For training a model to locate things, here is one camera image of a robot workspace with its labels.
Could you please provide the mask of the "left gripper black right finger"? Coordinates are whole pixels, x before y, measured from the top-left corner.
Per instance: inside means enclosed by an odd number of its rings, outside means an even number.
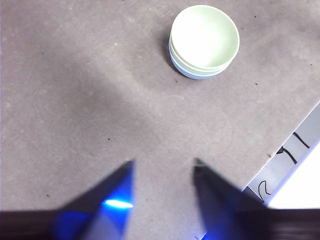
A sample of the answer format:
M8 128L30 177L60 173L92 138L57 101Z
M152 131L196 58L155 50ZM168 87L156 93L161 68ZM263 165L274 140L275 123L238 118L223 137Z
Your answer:
M193 184L209 240L318 240L318 209L272 209L195 158Z

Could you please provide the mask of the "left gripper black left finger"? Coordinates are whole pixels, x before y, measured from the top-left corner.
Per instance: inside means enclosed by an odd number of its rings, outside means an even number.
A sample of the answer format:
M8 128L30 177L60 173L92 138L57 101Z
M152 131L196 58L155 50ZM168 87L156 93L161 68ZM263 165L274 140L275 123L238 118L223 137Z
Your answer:
M134 160L65 205L2 210L2 240L122 240L134 209Z

